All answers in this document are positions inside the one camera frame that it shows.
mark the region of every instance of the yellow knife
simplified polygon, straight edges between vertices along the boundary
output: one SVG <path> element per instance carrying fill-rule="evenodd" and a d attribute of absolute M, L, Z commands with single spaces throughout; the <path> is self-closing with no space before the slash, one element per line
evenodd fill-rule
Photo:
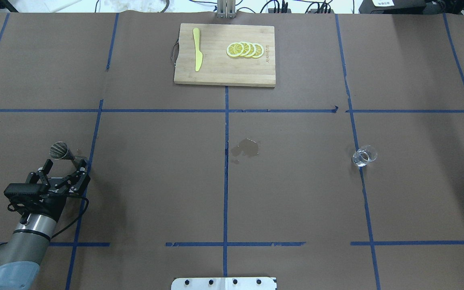
<path fill-rule="evenodd" d="M 203 61 L 203 53 L 199 50 L 199 28 L 193 28 L 193 37 L 195 38 L 195 71 L 199 71 L 201 68 L 201 62 Z"/>

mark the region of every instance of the glass cup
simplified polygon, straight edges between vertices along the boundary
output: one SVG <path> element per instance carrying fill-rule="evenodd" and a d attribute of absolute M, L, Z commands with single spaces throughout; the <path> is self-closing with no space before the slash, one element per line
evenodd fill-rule
<path fill-rule="evenodd" d="M 377 150 L 372 145 L 366 145 L 354 153 L 352 162 L 358 167 L 364 167 L 377 158 Z"/>

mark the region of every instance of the blue tape grid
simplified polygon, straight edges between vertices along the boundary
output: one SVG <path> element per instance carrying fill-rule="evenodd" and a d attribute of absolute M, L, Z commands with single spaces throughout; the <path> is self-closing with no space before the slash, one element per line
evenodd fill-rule
<path fill-rule="evenodd" d="M 5 21 L 2 25 L 0 31 L 0 41 L 4 34 L 7 22 L 9 20 L 10 14 L 8 13 L 5 17 Z M 110 68 L 112 51 L 114 49 L 114 40 L 116 38 L 116 30 L 118 27 L 118 17 L 119 14 L 116 13 L 116 18 L 114 20 L 114 30 L 112 32 L 112 39 L 109 48 L 109 56 L 107 60 L 106 69 Z M 339 49 L 341 55 L 341 64 L 343 68 L 343 77 L 345 83 L 346 94 L 348 96 L 348 110 L 347 113 L 350 114 L 350 121 L 352 124 L 352 133 L 354 138 L 354 143 L 356 149 L 359 148 L 359 143 L 357 140 L 357 131 L 355 127 L 354 114 L 362 113 L 433 113 L 433 114 L 464 114 L 464 110 L 354 110 L 352 106 L 352 99 L 350 98 L 350 89 L 347 83 L 346 75 L 346 63 L 344 58 L 343 44 L 341 39 L 341 31 L 338 16 L 336 17 L 336 28 L 338 34 Z M 464 74 L 459 64 L 459 59 L 457 57 L 456 49 L 454 47 L 449 24 L 446 18 L 446 15 L 443 14 L 443 20 L 445 24 L 445 29 L 449 43 L 451 45 L 453 57 L 456 62 L 456 66 L 459 70 L 460 77 L 464 85 Z M 305 244 L 305 242 L 229 242 L 228 241 L 228 134 L 229 134 L 229 114 L 230 113 L 249 113 L 249 112 L 260 112 L 260 113 L 336 113 L 338 107 L 330 110 L 268 110 L 268 109 L 252 109 L 252 110 L 231 110 L 228 104 L 228 87 L 225 87 L 225 110 L 189 110 L 189 109 L 103 109 L 103 100 L 100 101 L 98 109 L 0 109 L 0 112 L 97 112 L 96 125 L 93 134 L 93 140 L 91 145 L 91 154 L 89 158 L 88 170 L 92 166 L 92 159 L 94 155 L 94 148 L 96 143 L 96 137 L 99 129 L 99 121 L 101 119 L 101 114 L 103 112 L 198 112 L 198 113 L 224 113 L 225 114 L 225 168 L 224 168 L 224 205 L 223 205 L 223 242 L 167 242 L 166 247 L 223 247 L 223 274 L 227 276 L 227 247 L 298 247 Z M 363 176 L 362 169 L 359 169 L 359 174 L 362 183 L 362 192 L 363 198 L 365 200 L 365 214 L 367 220 L 367 228 L 369 234 L 369 241 L 356 241 L 351 242 L 351 246 L 370 246 L 372 253 L 372 262 L 374 267 L 374 275 L 376 288 L 379 290 L 381 288 L 379 280 L 379 270 L 377 267 L 377 258 L 375 254 L 375 246 L 416 246 L 416 245 L 453 245 L 453 244 L 464 244 L 464 240 L 408 240 L 408 241 L 375 241 L 373 239 L 372 225 L 370 219 L 370 210 L 368 206 L 368 198 L 366 193 L 366 184 Z M 68 279 L 66 282 L 66 290 L 70 288 L 70 281 L 73 273 L 74 262 L 76 257 L 76 249 L 78 247 L 109 247 L 110 243 L 108 242 L 78 242 L 79 233 L 81 229 L 81 219 L 76 225 L 75 238 L 73 242 L 52 242 L 50 246 L 52 247 L 72 247 L 72 255 L 70 259 L 70 267 L 68 272 Z"/>

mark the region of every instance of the cutting board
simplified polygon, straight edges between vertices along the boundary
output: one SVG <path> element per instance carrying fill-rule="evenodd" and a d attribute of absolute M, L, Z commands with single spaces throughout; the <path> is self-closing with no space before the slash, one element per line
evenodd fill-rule
<path fill-rule="evenodd" d="M 193 28 L 200 29 L 201 68 L 195 71 Z M 265 53 L 258 59 L 229 57 L 227 46 L 247 41 L 261 44 Z M 273 26 L 227 24 L 180 24 L 175 84 L 274 87 L 275 28 Z"/>

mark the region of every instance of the citrus slice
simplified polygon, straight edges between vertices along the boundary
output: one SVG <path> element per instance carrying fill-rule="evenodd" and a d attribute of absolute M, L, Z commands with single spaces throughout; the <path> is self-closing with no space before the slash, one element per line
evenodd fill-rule
<path fill-rule="evenodd" d="M 241 42 L 232 42 L 227 46 L 227 55 L 230 57 L 238 57 L 243 53 L 244 46 Z"/>
<path fill-rule="evenodd" d="M 253 43 L 251 43 L 251 42 L 249 42 L 248 45 L 250 46 L 251 49 L 250 49 L 250 53 L 247 54 L 247 55 L 245 55 L 245 57 L 252 57 L 253 55 L 255 55 L 255 52 L 257 51 L 257 48 L 256 48 L 256 46 L 255 46 Z"/>
<path fill-rule="evenodd" d="M 243 53 L 241 53 L 241 56 L 245 56 L 250 53 L 250 50 L 252 50 L 252 47 L 249 45 L 250 42 L 246 41 L 241 41 L 241 44 L 243 44 L 244 50 Z"/>
<path fill-rule="evenodd" d="M 258 43 L 253 43 L 253 46 L 255 47 L 255 53 L 252 55 L 252 58 L 262 57 L 264 54 L 264 47 Z"/>

